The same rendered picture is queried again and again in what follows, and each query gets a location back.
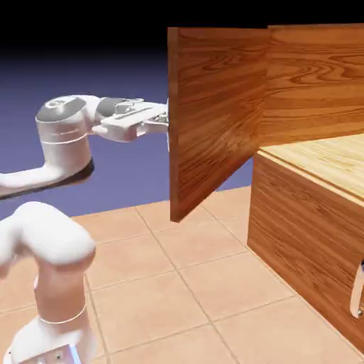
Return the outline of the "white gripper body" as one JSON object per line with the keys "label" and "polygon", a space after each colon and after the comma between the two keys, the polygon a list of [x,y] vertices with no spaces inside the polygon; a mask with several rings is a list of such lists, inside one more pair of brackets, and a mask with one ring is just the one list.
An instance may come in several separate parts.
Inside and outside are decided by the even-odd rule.
{"label": "white gripper body", "polygon": [[131,142],[139,138],[137,127],[140,123],[153,122],[152,119],[163,112],[166,112],[166,104],[119,103],[110,116],[102,117],[100,123],[92,127],[92,133],[111,141]]}

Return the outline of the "wooden cabinet door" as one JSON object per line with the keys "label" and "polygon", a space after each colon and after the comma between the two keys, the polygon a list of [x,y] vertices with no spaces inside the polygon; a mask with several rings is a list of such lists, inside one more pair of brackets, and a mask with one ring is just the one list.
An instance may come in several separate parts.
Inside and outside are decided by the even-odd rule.
{"label": "wooden cabinet door", "polygon": [[170,219],[179,222],[257,150],[266,28],[168,29]]}

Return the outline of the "wooden cabinet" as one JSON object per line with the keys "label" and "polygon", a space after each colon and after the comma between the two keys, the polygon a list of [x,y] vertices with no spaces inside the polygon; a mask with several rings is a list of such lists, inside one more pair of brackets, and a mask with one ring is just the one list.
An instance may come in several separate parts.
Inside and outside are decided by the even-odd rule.
{"label": "wooden cabinet", "polygon": [[364,354],[364,23],[270,36],[247,244]]}

